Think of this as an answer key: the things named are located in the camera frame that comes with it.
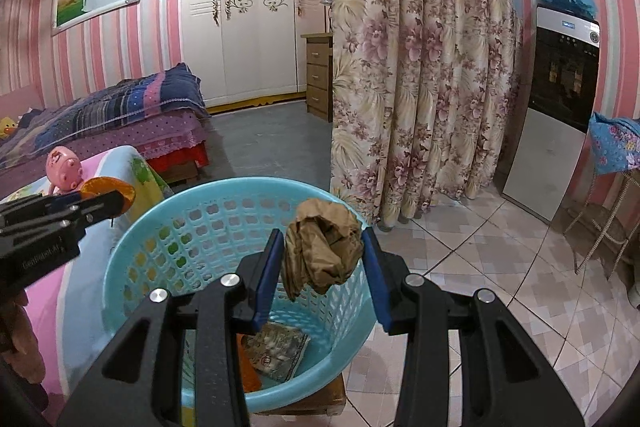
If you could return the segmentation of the printed snack packet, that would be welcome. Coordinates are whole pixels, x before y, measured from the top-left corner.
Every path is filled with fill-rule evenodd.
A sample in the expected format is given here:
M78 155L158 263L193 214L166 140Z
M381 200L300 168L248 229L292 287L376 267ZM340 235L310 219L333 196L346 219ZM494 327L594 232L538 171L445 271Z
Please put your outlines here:
M253 369L278 384L295 376L309 343L309 335L301 329L276 322L266 323L257 334L241 340Z

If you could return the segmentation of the blue floral cloth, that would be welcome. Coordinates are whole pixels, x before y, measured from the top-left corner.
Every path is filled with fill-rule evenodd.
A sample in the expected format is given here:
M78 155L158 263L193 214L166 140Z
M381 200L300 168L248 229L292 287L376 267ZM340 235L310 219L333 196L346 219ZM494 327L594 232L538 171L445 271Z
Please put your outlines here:
M588 124L597 176L637 170L640 166L640 124L628 117L608 118L594 112Z

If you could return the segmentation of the bed with purple cover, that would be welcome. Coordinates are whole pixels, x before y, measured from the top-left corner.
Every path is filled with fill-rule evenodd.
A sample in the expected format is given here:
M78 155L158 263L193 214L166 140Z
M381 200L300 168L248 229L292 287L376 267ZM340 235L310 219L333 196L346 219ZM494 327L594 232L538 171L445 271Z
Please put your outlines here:
M175 110L113 131L74 140L65 145L80 159L88 159L111 148L130 145L145 159L159 159L154 167L163 172L181 161L207 164L201 144L207 138L207 119L190 110ZM9 195L44 176L44 161L49 153L12 168L1 167L1 194Z

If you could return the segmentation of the floral beige curtain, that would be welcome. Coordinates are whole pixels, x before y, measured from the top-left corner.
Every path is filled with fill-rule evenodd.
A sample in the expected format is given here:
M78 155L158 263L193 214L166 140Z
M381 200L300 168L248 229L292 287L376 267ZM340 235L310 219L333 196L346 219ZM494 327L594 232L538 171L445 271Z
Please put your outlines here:
M393 228L495 176L518 89L512 0L332 0L331 191Z

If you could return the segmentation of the blue patchwork quilt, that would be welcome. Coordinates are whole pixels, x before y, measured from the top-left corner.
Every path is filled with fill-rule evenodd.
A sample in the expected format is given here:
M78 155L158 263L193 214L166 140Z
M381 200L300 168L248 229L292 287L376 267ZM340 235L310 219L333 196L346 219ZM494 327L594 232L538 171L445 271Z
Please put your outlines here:
M1 145L1 167L12 168L49 153L57 145L175 110L207 116L200 80L184 63L155 75L119 81L56 109L32 110Z

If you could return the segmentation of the white wardrobe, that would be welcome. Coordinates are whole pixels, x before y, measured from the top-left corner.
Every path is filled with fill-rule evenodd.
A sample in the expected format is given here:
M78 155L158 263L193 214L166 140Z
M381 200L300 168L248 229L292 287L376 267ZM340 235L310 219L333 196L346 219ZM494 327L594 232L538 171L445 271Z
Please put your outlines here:
M304 37L324 29L321 0L181 0L180 13L206 106L305 91Z

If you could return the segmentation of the metal frame chair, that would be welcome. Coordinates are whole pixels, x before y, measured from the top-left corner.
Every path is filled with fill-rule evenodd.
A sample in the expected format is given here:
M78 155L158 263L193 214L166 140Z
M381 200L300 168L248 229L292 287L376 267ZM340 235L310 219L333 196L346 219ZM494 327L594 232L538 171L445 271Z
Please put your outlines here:
M577 254L573 255L573 269L575 274L578 274L582 267L591 260L601 243L609 241L617 247L612 269L605 274L606 278L609 279L616 270L620 260L625 258L625 251L634 234L639 230L639 221L634 222L634 226L631 231L628 232L623 226L622 221L617 218L617 213L620 211L620 208L622 208L624 199L630 192L630 188L632 186L639 187L639 170L624 171L620 175L622 176L622 182L620 182L620 187L618 188L614 202L610 208L606 208L591 200L599 178L597 173L593 173L585 202L563 232L564 235L567 235L577 223L581 223L587 229L593 229L597 232L596 238L588 253L585 254L582 260L578 260Z

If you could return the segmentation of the orange wrapper piece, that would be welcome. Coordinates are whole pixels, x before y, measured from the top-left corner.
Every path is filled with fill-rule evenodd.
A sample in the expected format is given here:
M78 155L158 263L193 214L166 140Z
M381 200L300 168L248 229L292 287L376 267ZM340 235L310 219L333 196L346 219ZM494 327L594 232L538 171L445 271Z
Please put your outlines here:
M126 213L136 199L134 187L112 176L95 176L84 182L79 193L82 200L101 199L107 205L110 217L119 217Z

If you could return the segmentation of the pink pig mug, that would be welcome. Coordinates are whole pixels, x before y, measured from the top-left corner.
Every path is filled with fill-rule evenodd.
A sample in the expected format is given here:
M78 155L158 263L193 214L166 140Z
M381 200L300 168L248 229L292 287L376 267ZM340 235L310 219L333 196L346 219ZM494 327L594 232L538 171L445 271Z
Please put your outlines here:
M49 180L49 195L66 194L81 186L84 179L81 161L67 147L57 146L47 156L46 176Z

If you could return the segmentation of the yellow duck plush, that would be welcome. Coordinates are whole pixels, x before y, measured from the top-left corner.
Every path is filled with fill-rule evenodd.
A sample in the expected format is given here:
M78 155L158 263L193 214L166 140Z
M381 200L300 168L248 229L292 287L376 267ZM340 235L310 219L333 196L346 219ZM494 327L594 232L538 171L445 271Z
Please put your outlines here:
M16 131L17 122L11 117L3 117L0 120L0 139L6 140Z

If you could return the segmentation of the wooden desk with drawers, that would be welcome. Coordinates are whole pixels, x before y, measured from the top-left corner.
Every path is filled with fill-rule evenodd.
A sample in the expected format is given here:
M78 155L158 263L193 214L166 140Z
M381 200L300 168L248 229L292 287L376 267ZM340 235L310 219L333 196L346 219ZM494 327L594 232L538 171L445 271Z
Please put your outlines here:
M333 36L303 35L306 41L307 112L321 119L333 120Z

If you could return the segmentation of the turquoise plastic basket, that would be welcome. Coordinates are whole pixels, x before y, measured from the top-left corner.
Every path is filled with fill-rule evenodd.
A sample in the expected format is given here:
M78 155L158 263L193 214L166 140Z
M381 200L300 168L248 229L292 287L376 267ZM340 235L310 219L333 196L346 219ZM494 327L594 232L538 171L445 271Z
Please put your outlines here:
M131 225L111 255L102 291L106 331L115 334L157 289L177 297L209 284L249 288L241 261L282 246L297 207L311 198L336 199L310 184L272 176L205 183L165 199ZM326 387L349 365L375 322L361 265L323 295L305 287L290 300L276 286L260 317L300 329L309 343L291 379L279 384L264 377L262 389L246 395L252 413L288 407Z

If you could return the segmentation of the colourful cartoon bed sheet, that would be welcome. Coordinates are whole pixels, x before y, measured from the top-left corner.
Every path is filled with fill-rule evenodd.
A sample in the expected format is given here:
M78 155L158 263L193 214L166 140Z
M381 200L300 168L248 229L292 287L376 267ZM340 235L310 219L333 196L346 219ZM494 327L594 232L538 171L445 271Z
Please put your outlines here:
M81 163L87 178L108 176L131 185L136 198L113 221L88 228L79 256L26 288L13 309L16 351L1 360L47 392L43 411L55 424L73 387L108 343L102 324L102 287L108 260L131 225L170 193L165 182L130 145Z

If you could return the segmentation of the white water dispenser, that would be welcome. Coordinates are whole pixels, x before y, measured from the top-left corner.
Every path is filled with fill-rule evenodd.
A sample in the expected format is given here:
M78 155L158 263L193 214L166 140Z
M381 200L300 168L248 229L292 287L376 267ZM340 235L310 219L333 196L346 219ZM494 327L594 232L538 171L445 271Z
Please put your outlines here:
M586 141L601 36L598 23L542 5L536 7L535 22L532 84L503 195L550 222Z

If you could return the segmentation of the brown paper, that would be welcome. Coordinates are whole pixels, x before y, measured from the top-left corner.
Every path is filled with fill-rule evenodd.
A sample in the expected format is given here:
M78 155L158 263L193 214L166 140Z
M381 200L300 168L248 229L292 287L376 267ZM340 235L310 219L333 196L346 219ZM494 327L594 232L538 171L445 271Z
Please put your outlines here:
M281 279L295 301L309 286L324 295L344 284L363 253L361 223L341 202L308 198L296 208L284 236Z

